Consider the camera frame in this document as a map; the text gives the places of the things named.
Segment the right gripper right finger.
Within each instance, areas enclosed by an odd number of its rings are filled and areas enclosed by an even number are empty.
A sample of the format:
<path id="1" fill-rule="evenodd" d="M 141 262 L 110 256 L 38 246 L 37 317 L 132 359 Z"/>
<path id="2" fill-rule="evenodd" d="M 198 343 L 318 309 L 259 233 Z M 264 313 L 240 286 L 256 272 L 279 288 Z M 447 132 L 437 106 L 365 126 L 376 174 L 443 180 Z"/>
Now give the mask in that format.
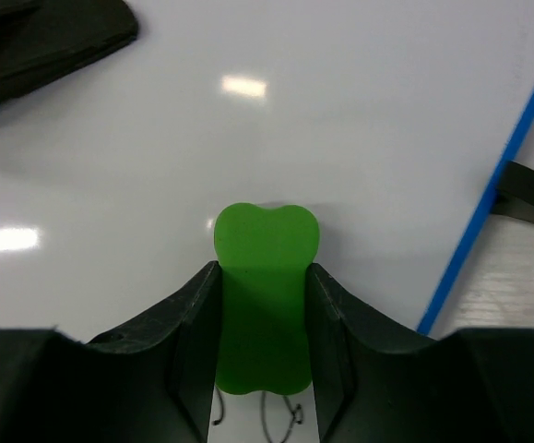
<path id="1" fill-rule="evenodd" d="M 417 354 L 432 339 L 347 291 L 321 265 L 306 272 L 309 342 L 322 442 L 429 442 Z"/>

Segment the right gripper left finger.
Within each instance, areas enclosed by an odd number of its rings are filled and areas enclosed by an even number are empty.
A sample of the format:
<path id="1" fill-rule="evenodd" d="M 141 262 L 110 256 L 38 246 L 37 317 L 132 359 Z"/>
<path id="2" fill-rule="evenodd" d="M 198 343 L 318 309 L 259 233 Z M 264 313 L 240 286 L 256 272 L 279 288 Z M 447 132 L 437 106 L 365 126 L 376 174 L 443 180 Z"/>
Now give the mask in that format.
<path id="1" fill-rule="evenodd" d="M 221 269 L 88 343 L 101 385 L 91 442 L 205 442 L 221 328 Z"/>

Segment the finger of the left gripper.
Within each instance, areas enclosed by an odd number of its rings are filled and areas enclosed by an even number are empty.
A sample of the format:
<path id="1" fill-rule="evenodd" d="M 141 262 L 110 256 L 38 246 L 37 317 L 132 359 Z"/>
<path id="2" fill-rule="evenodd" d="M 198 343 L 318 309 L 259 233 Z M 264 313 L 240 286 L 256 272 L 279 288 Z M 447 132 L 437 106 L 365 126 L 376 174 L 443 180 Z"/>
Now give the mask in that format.
<path id="1" fill-rule="evenodd" d="M 101 60 L 138 33 L 124 1 L 0 1 L 0 103 Z"/>

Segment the green whiteboard eraser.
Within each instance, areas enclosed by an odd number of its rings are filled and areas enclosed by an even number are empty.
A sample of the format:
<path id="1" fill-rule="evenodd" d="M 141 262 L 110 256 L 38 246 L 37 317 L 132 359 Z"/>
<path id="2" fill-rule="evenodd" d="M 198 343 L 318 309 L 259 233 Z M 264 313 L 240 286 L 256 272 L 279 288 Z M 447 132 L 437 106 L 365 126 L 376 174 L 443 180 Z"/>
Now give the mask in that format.
<path id="1" fill-rule="evenodd" d="M 217 387 L 232 395 L 293 395 L 312 381 L 305 274 L 319 247 L 314 214 L 297 205 L 236 203 L 215 222 L 222 274 Z"/>

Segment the blue framed whiteboard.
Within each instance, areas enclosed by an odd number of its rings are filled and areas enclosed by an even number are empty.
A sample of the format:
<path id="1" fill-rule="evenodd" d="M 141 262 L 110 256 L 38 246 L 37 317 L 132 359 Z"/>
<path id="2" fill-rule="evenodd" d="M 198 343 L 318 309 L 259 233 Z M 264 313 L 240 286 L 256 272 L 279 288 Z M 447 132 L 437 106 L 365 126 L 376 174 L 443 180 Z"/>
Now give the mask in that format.
<path id="1" fill-rule="evenodd" d="M 534 442 L 534 329 L 430 333 L 534 119 L 534 1 L 124 1 L 137 38 L 0 103 L 0 442 L 91 442 L 88 343 L 297 205 L 313 264 L 432 339 L 429 442 Z M 217 387 L 205 442 L 322 442 L 303 391 Z"/>

